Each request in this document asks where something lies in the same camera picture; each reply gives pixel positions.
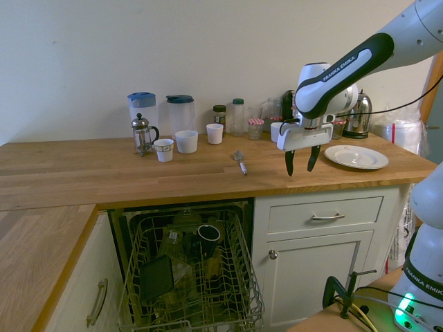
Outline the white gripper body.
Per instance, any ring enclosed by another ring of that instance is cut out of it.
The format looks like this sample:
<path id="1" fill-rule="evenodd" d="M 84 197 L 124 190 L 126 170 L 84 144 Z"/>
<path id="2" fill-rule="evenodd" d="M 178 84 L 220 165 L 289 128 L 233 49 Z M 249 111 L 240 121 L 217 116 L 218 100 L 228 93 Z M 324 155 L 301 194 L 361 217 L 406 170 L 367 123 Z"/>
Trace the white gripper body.
<path id="1" fill-rule="evenodd" d="M 332 139 L 334 115 L 313 120 L 304 117 L 285 120 L 279 128 L 278 149 L 294 151 L 324 145 Z"/>

